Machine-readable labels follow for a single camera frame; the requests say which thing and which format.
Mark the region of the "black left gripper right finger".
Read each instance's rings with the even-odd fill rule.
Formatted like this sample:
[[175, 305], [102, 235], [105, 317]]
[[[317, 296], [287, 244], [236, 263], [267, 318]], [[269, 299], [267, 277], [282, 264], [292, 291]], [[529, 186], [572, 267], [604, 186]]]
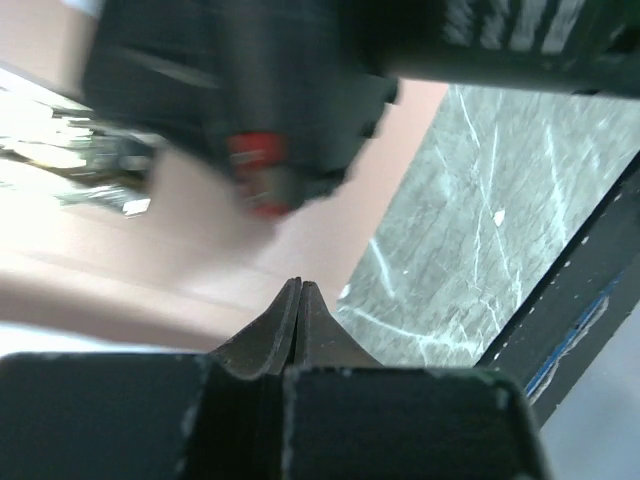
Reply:
[[283, 376], [286, 479], [548, 479], [526, 396], [483, 368], [357, 361], [357, 343], [303, 285]]

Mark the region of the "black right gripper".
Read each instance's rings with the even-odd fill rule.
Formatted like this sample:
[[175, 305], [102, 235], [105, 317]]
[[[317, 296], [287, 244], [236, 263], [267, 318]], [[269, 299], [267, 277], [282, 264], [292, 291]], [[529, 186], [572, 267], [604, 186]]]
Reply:
[[156, 133], [277, 217], [346, 180], [398, 92], [356, 55], [342, 1], [107, 1], [87, 104]]

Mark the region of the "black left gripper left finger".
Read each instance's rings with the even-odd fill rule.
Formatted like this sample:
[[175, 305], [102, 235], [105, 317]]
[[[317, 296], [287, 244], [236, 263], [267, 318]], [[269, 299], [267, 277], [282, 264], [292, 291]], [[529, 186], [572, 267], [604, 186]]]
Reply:
[[210, 353], [1, 362], [5, 479], [276, 479], [302, 283]]

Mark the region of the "pink brown file folder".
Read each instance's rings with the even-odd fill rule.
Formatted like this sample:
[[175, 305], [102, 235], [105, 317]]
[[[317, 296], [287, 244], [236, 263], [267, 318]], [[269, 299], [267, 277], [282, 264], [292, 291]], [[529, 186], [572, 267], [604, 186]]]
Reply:
[[292, 277], [329, 304], [347, 283], [433, 121], [446, 86], [404, 79], [331, 195], [277, 217], [160, 135], [88, 106], [82, 75], [107, 1], [5, 1], [1, 70], [119, 128], [154, 135], [146, 212], [62, 205], [1, 186], [1, 317], [109, 340], [203, 348], [261, 314]]

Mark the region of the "white printed paper sheet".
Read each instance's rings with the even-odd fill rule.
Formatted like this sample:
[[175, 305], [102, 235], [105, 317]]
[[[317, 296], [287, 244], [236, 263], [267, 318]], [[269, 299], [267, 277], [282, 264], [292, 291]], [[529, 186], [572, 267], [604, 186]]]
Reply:
[[1, 323], [1, 355], [19, 352], [168, 352], [171, 348], [104, 340], [70, 331]]

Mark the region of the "white printed paper stack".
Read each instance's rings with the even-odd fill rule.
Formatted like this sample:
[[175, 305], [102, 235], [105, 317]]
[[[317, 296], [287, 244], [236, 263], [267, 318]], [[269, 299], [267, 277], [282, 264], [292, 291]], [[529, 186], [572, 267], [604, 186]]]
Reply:
[[91, 110], [16, 72], [1, 70], [1, 149], [43, 168], [87, 166]]

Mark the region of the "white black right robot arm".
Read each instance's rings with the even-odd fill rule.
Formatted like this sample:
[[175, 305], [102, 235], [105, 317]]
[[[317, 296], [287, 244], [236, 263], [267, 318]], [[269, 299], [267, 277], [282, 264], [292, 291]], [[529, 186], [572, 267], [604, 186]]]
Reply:
[[82, 75], [280, 216], [330, 195], [404, 79], [635, 98], [635, 1], [107, 1]]

